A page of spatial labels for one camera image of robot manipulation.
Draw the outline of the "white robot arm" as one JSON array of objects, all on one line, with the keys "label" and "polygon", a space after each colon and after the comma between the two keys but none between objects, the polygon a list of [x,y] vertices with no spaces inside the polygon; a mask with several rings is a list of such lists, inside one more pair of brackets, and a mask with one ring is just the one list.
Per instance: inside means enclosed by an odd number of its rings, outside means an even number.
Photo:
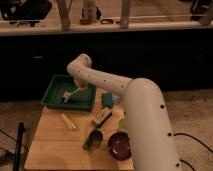
[{"label": "white robot arm", "polygon": [[91,58],[80,54],[67,65],[67,72],[78,87],[90,83],[121,99],[135,171],[182,171],[159,86],[150,79],[102,72],[91,65]]}]

